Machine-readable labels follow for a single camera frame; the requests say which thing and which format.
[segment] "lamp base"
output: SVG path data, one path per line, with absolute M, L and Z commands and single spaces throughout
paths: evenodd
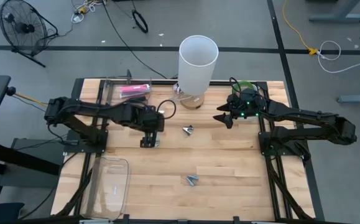
M 205 95 L 192 96 L 189 99 L 181 100 L 181 104 L 188 110 L 196 110 L 205 102 Z

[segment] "white cylinder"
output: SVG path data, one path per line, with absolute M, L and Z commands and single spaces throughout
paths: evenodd
M 180 45 L 178 60 L 178 84 L 188 95 L 202 95 L 215 69 L 218 47 L 210 38 L 202 35 L 187 37 Z

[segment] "wooden tabletop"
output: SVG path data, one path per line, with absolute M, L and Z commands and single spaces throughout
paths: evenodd
M 99 79 L 85 79 L 80 100 L 94 103 L 99 82 Z M 287 105 L 284 83 L 267 84 L 270 98 Z M 226 129 L 212 118 L 222 113 L 216 108 L 226 102 L 229 94 L 230 86 L 210 86 L 201 108 L 187 110 L 177 103 L 177 112 L 165 121 L 157 148 L 140 148 L 144 133 L 109 122 L 103 157 L 125 159 L 130 167 L 124 213 L 134 219 L 232 220 L 233 216 L 239 216 L 241 220 L 274 220 L 267 169 L 257 138 L 258 120 L 237 120 L 232 129 Z M 157 106 L 171 96 L 172 86 L 154 85 L 149 104 Z M 116 86 L 112 104 L 118 102 Z M 167 103 L 161 110 L 168 116 L 173 106 Z M 91 118 L 79 118 L 91 124 Z M 187 136 L 182 127 L 190 124 L 195 129 Z M 288 121 L 276 125 L 293 128 L 293 123 Z M 78 188 L 83 159 L 84 154 L 78 154 L 62 169 L 52 214 L 59 212 Z M 302 161 L 296 156 L 284 156 L 282 160 L 290 193 L 314 217 Z M 189 185 L 187 175 L 199 176 L 196 186 Z M 284 217 L 282 195 L 277 192 Z M 99 207 L 108 206 L 103 203 L 105 200 L 100 201 Z M 109 209 L 99 215 L 115 218 Z

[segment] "concrete floor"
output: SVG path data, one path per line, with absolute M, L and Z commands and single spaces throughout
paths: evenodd
M 70 29 L 70 1 L 28 2 L 50 19 L 61 34 Z M 318 48 L 323 41 L 333 40 L 342 49 L 360 50 L 360 24 L 317 24 L 308 21 L 310 14 L 335 11 L 345 2 L 288 0 L 287 18 L 312 47 Z M 286 49 L 303 49 L 298 35 L 282 19 L 283 3 L 284 0 L 274 1 L 284 46 Z M 118 4 L 131 13 L 130 2 Z M 119 33 L 131 46 L 179 46 L 185 37 L 201 34 L 211 37 L 219 47 L 277 48 L 266 1 L 153 0 L 136 1 L 136 6 L 149 24 L 148 34 L 133 29 L 133 22 L 117 6 L 108 5 Z M 360 13 L 360 3 L 353 12 Z M 8 45 L 1 30 L 0 45 Z M 100 6 L 96 7 L 96 12 L 87 14 L 83 22 L 75 24 L 73 31 L 66 37 L 52 42 L 52 46 L 66 45 L 123 46 Z M 176 52 L 136 54 L 168 77 L 177 73 Z M 136 61 L 129 52 L 46 50 L 36 58 L 46 64 L 47 68 L 10 51 L 0 50 L 0 75 L 10 75 L 10 85 L 41 101 L 69 96 L 75 78 L 124 75 L 127 68 L 136 78 L 159 77 Z M 337 146 L 324 141 L 310 141 L 309 145 L 325 219 L 360 223 L 360 105 L 339 105 L 336 102 L 339 95 L 360 94 L 360 67 L 331 75 L 319 67 L 316 56 L 292 54 L 287 55 L 287 58 L 301 108 L 339 113 L 357 126 L 359 139 L 351 146 Z M 360 55 L 347 55 L 335 62 L 324 62 L 324 66 L 330 70 L 340 70 L 359 62 Z M 244 80 L 285 81 L 279 54 L 221 52 L 213 78 L 226 80 L 230 76 Z M 13 138 L 52 138 L 42 116 L 40 111 L 17 99 L 6 97 L 0 108 L 0 144 L 10 146 Z M 58 133 L 63 134 L 65 131 L 65 128 L 60 128 Z M 25 208 L 31 210 L 49 191 L 6 188 L 0 202 L 25 202 Z M 32 217 L 47 216 L 51 203 L 52 198 Z

